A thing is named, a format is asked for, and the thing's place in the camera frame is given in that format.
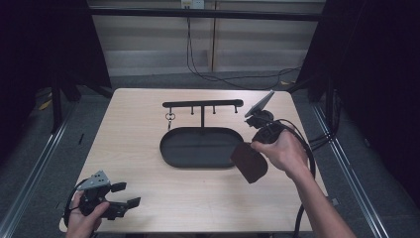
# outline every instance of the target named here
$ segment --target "metal rail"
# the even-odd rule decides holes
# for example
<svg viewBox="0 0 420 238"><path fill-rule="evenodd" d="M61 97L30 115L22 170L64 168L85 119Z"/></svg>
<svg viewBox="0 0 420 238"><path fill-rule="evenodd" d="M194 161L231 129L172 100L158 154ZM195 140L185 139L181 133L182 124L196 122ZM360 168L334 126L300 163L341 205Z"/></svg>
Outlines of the metal rail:
<svg viewBox="0 0 420 238"><path fill-rule="evenodd" d="M31 10L42 14L82 14L98 16L139 16L139 17L179 17L179 18L221 18L258 19L281 21L320 22L343 19L343 16L329 16L318 13L254 12L231 10L129 8L129 7L40 7Z"/></svg>
<svg viewBox="0 0 420 238"><path fill-rule="evenodd" d="M24 214L25 209L31 200L31 197L34 194L37 184L41 180L41 177L47 168L47 165L53 155L53 152L55 151L56 146L58 145L58 142L61 140L61 137L65 131L68 120L75 109L75 106L76 103L71 104L69 112L67 113L60 127L58 127L56 132L50 136L43 152L37 160L37 163L35 164L30 175L28 176L28 179L16 197L16 200L13 202L5 217L1 221L1 238L10 238L15 232L15 229L18 226L18 223Z"/></svg>
<svg viewBox="0 0 420 238"><path fill-rule="evenodd" d="M319 105L313 106L315 115L318 119L319 124L322 127L322 130L325 134L330 133L330 129L325 121L325 115ZM331 149L336 156L337 162L339 163L343 174L346 177L347 182L355 196L356 200L358 201L359 206L367 220L368 225L370 226L371 231L373 232L374 237L388 238L388 234L385 230L385 227L380 220L379 215L377 214L376 210L374 209L373 205L371 204L368 195L366 194L362 184L359 181L358 176L356 175L355 171L352 168L352 164L350 163L349 159L347 158L342 146L340 145L337 138L333 138L330 141Z"/></svg>

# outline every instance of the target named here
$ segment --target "table surface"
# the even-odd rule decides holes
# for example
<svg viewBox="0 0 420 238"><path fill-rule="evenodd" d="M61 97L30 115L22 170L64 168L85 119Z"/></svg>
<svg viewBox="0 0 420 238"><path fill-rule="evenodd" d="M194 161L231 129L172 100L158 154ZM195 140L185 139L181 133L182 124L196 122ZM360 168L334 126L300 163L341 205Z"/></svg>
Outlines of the table surface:
<svg viewBox="0 0 420 238"><path fill-rule="evenodd" d="M79 180L103 170L111 183L125 181L123 191L108 193L112 201L140 196L140 206L124 218L103 219L100 232L281 232L292 231L300 200L293 182L269 164L263 178L249 184L235 167L230 169L178 169L168 165L159 151L167 132L167 101L242 99L243 107L206 107L206 127L226 127L250 142L256 129L245 114L267 91L202 89L134 89L115 91ZM276 92L265 107L275 119L287 119L304 134L292 98ZM171 128L199 127L200 108L172 108ZM326 192L322 178L317 181ZM66 228L61 221L60 230ZM311 230L306 214L301 230Z"/></svg>

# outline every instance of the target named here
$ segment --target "wire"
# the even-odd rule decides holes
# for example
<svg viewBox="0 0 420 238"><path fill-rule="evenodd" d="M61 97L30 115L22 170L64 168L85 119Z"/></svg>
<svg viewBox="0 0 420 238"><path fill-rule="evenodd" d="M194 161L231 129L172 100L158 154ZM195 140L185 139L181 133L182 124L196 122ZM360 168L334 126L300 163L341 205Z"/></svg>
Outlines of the wire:
<svg viewBox="0 0 420 238"><path fill-rule="evenodd" d="M223 81L223 82L225 82L225 83L227 83L231 86L235 86L235 87L242 88L242 89L245 89L245 90L269 90L269 89L273 89L274 87L279 85L280 77L282 75L285 75L287 73L290 73L290 72L301 69L301 66L299 66L299 67L294 67L294 68L284 68L284 69L280 70L278 73L271 74L271 75L246 75L246 76L234 76L234 77L225 77L225 78L221 78L221 77L217 77L217 76L213 76L213 75L204 75L204 74L200 73L197 70L197 67L195 66L193 50L192 50L192 40L191 40L191 22L190 22L189 18L187 18L187 25L188 25L187 52L186 52L187 67L188 67L189 71L191 71L193 74L199 76L200 78L202 78L204 80L213 81L213 82ZM229 81L229 80L233 80L233 79L243 79L243 78L270 78L270 77L276 77L275 83L273 83L270 86L262 87L262 88L250 88L250 87L241 86L241 85L238 85L236 83L233 83L233 82Z"/></svg>
<svg viewBox="0 0 420 238"><path fill-rule="evenodd" d="M271 120L268 120L268 119L265 119L265 118L262 118L262 117L259 117L259 119L262 119L262 120L266 121L267 123L277 124L281 127L283 126L283 124L280 121L285 121L285 122L287 122L287 123L289 123L290 125L293 126L293 128L290 128L288 126L285 126L284 128L296 137L296 139L302 145L303 149L306 151L306 155L308 156L308 160L309 160L309 171L311 172L312 177L315 178L315 176L316 176L315 158L312 154L312 150L311 150L309 144L306 143L306 141L303 138L302 133L299 131L299 129L291 121L286 120L286 119L278 119L278 120L275 120L275 121L271 121ZM293 238L299 238L300 222L302 220L302 215L303 215L304 210L305 210L305 208L303 207L303 204L301 204L300 207L299 207L299 211L297 212L297 216L296 216Z"/></svg>

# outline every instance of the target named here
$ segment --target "black cable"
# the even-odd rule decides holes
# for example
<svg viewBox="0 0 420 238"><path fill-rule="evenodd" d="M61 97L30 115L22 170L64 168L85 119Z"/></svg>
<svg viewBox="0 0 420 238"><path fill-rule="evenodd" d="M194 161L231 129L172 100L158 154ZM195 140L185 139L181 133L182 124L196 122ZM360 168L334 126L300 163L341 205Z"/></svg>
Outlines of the black cable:
<svg viewBox="0 0 420 238"><path fill-rule="evenodd" d="M315 176L316 176L315 158L312 154L312 150L311 150L309 144L306 143L306 141L303 138L303 135L299 131L299 129L297 129L297 127L291 121L286 120L286 119L278 119L278 120L275 120L275 121L270 121L270 120L262 118L262 117L259 117L259 119L262 119L262 120L266 121L267 123L277 124L279 126L283 126L283 124L280 121L285 121L285 122L289 123L290 125L292 125L294 127L294 129L290 128L288 126L285 126L284 128L287 131L289 131L291 134L293 134L294 137L296 137L296 139L302 145L303 149L306 151L306 155L308 156L308 160L309 160L309 171L311 172L312 177L314 177L314 179L315 179ZM299 237L300 222L302 220L302 215L303 215L304 210L305 210L305 208L304 208L303 204L300 205L299 211L297 212L295 225L294 225L293 238L298 238Z"/></svg>
<svg viewBox="0 0 420 238"><path fill-rule="evenodd" d="M71 200L73 199L74 193L77 191L77 188L86 181L87 179L82 180L80 183L77 184L71 191L70 195L68 196L67 203L65 204L64 214L62 218L64 219L64 224L68 227L68 218L70 217L70 213L74 208L70 208Z"/></svg>
<svg viewBox="0 0 420 238"><path fill-rule="evenodd" d="M193 56L193 50L192 50L192 40L191 40L191 22L190 19L187 18L187 25L188 25L188 33L187 33L187 54L186 54L186 61L187 61L187 67L189 69L189 71L191 71L194 75L197 75L199 77L201 77L202 79L208 80L208 81L213 81L213 82L217 82L217 81L223 81L229 85L235 86L235 87L239 87L245 90L269 90L272 89L276 86L278 86L279 82L280 82L280 77L282 75L285 75L287 73L290 73L292 71L295 70L300 70L301 66L299 67L295 67L295 68L285 68L280 70L277 74L271 74L271 75L255 75L255 76L235 76L235 77L226 77L226 78L220 78L217 76L212 76L212 75L204 75L201 74L200 72L198 72L196 66L195 66L195 62L194 62L194 56ZM270 78L270 77L277 77L276 82L268 87L263 87L263 88L250 88L250 87L245 87L245 86L241 86L235 83L230 82L229 80L233 80L233 79L242 79L242 78Z"/></svg>

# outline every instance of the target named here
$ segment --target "black curtain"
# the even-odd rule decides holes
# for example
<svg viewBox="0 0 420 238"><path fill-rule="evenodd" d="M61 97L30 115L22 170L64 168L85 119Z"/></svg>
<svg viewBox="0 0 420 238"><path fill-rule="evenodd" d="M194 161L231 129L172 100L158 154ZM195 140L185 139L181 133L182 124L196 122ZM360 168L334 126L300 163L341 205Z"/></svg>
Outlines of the black curtain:
<svg viewBox="0 0 420 238"><path fill-rule="evenodd" d="M93 20L56 14L53 8L87 8L84 0L0 2L1 158L13 148L35 105L35 94L53 75L70 99L76 84L111 87Z"/></svg>

